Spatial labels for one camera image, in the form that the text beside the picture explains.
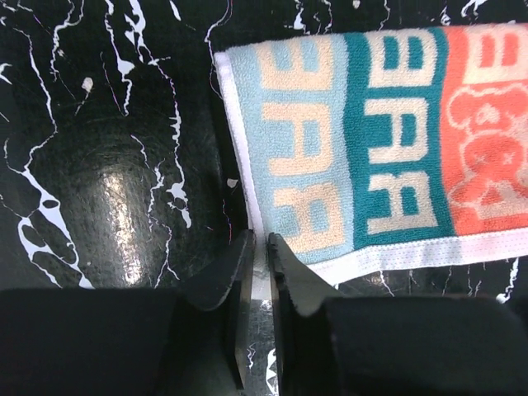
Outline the colourful bear print towel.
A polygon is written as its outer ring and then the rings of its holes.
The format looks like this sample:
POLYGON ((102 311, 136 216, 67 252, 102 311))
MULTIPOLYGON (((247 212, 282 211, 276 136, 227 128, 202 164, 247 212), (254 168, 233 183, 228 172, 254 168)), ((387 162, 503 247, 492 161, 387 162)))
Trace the colourful bear print towel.
POLYGON ((309 35, 214 57, 248 223, 331 284, 527 253, 527 26, 309 35))

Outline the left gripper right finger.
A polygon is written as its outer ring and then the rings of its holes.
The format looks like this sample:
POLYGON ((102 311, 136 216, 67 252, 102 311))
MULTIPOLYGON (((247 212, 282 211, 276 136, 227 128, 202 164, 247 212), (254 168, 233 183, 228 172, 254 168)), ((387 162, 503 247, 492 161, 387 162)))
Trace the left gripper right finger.
POLYGON ((327 298, 342 294, 303 264, 285 239, 267 242, 276 368, 281 395, 324 395, 337 388, 327 298))

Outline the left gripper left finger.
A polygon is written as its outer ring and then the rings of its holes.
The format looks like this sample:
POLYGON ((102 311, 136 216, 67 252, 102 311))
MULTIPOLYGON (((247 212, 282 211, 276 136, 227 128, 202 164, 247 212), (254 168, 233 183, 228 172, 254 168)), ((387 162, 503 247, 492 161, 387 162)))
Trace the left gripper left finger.
POLYGON ((253 255, 253 231, 244 230, 183 283, 175 307, 176 390, 244 388, 253 255))

